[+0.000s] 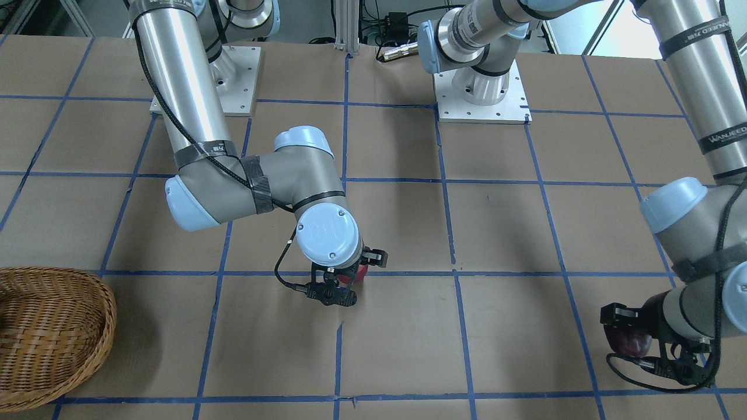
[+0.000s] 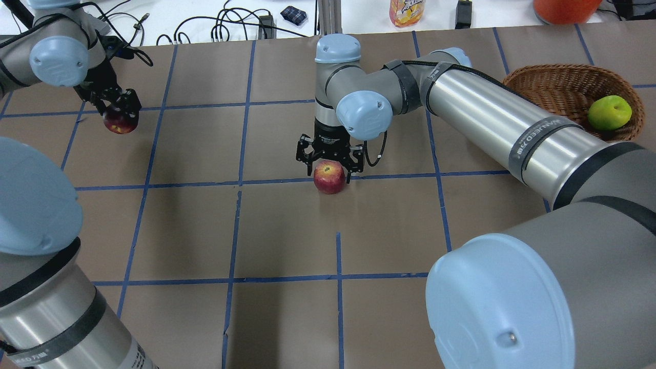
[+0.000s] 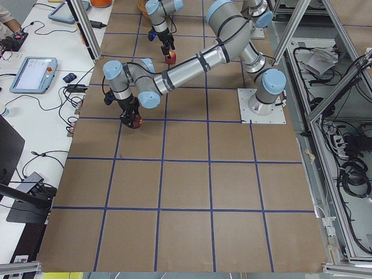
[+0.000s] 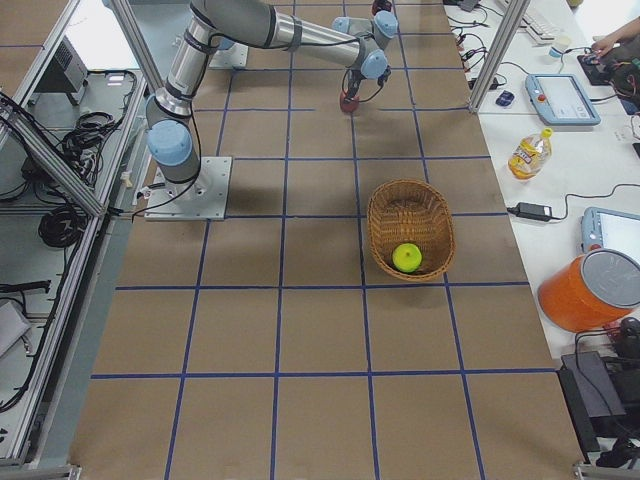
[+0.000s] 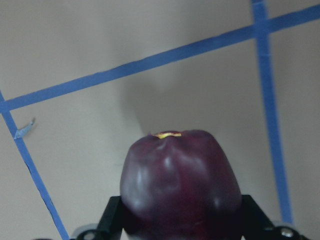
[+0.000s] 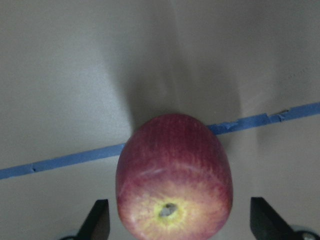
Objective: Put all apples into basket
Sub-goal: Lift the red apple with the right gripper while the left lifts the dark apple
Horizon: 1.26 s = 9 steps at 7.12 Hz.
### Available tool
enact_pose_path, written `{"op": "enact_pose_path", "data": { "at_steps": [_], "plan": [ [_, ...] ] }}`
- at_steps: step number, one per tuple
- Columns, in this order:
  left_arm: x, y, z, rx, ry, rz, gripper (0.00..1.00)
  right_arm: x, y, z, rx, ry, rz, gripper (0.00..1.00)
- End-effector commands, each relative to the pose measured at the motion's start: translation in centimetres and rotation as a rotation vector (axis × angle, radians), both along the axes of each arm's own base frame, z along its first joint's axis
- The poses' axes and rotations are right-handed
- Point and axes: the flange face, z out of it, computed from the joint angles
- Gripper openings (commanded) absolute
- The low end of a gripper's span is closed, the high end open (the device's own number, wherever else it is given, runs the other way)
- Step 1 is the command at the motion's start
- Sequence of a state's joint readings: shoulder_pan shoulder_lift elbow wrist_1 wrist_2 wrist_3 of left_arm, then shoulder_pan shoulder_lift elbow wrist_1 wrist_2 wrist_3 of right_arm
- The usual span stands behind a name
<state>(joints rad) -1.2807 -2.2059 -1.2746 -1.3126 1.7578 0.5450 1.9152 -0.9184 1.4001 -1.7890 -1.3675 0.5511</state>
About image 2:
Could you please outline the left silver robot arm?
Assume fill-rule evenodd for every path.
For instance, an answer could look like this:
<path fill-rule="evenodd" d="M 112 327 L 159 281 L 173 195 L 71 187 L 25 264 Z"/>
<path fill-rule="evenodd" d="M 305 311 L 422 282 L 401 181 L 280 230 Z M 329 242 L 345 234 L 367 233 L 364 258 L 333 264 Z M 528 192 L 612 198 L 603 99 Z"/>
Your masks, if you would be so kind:
<path fill-rule="evenodd" d="M 107 36 L 80 1 L 30 1 L 27 30 L 2 41 L 2 95 L 45 83 L 72 87 L 113 133 L 131 133 L 141 103 L 110 63 L 137 52 Z M 84 215 L 61 168 L 2 137 L 2 351 L 21 368 L 155 368 L 77 265 Z"/>

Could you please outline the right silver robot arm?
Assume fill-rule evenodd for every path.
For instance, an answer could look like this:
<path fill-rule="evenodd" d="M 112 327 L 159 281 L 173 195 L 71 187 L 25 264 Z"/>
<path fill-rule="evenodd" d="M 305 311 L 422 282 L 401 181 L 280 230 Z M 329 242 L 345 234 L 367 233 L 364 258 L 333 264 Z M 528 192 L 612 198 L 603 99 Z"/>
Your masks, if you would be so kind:
<path fill-rule="evenodd" d="M 316 45 L 315 132 L 297 160 L 363 170 L 362 146 L 425 107 L 551 212 L 443 255 L 426 310 L 445 368 L 644 368 L 655 350 L 654 152 L 613 144 L 471 67 L 459 48 L 365 73 L 358 40 Z"/>

